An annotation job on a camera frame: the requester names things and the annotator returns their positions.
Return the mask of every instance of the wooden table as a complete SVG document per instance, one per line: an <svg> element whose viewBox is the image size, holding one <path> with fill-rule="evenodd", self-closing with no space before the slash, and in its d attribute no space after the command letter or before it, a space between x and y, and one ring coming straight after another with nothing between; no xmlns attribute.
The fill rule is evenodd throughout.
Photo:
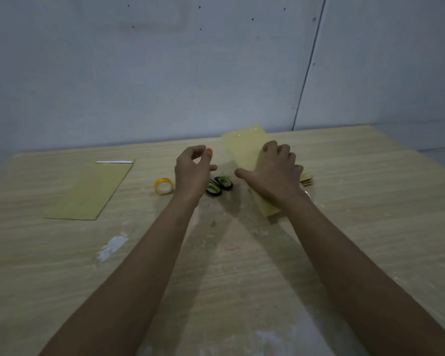
<svg viewBox="0 0 445 356"><path fill-rule="evenodd" d="M369 126L273 134L314 175L318 207L445 327L445 168ZM171 196L191 144L235 164L220 138L15 155L0 177L0 355L35 355L142 237ZM88 163L136 160L96 221L43 212ZM333 310L284 217L267 220L247 186L204 196L141 355L341 355L362 347ZM106 262L109 239L129 241Z"/></svg>

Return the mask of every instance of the adhesive tape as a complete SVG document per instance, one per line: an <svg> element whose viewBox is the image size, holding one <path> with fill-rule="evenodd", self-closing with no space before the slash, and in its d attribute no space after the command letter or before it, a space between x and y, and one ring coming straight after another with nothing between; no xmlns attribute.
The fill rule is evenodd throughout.
<svg viewBox="0 0 445 356"><path fill-rule="evenodd" d="M173 190L173 182L169 178L159 178L155 181L155 192L159 195L167 195Z"/></svg>

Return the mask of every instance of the yellow cardboard sheet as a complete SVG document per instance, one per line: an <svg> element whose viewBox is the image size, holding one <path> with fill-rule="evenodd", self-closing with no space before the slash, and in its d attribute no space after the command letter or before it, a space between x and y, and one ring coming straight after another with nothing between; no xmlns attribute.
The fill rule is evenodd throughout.
<svg viewBox="0 0 445 356"><path fill-rule="evenodd" d="M133 164L92 164L77 183L49 209L44 217L95 220L114 194Z"/></svg>
<svg viewBox="0 0 445 356"><path fill-rule="evenodd" d="M230 154L234 157L237 166L254 171L262 163L265 152L262 146L270 141L261 125L254 125L244 129L231 131L223 135L223 142ZM250 189L254 200L265 217L274 215L280 210L263 198L254 190Z"/></svg>

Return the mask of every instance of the wall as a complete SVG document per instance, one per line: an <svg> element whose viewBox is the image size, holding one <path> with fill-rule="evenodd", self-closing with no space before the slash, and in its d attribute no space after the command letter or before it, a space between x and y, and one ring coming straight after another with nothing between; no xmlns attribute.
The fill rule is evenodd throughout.
<svg viewBox="0 0 445 356"><path fill-rule="evenodd" d="M0 0L0 152L290 130L323 0Z"/></svg>
<svg viewBox="0 0 445 356"><path fill-rule="evenodd" d="M326 0L295 129L425 121L445 121L445 0Z"/></svg>

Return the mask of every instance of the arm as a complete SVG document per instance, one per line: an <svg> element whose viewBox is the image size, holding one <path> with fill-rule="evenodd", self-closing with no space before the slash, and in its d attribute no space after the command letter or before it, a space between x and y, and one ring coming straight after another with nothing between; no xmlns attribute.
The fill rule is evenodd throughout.
<svg viewBox="0 0 445 356"><path fill-rule="evenodd" d="M210 180L211 154L186 149L175 167L177 191L107 280L51 338L41 356L134 355L160 304L186 228ZM192 159L201 156L195 164Z"/></svg>
<svg viewBox="0 0 445 356"><path fill-rule="evenodd" d="M300 190L288 145L264 148L260 170L236 170L288 216L328 293L373 355L445 355L445 330L330 222Z"/></svg>

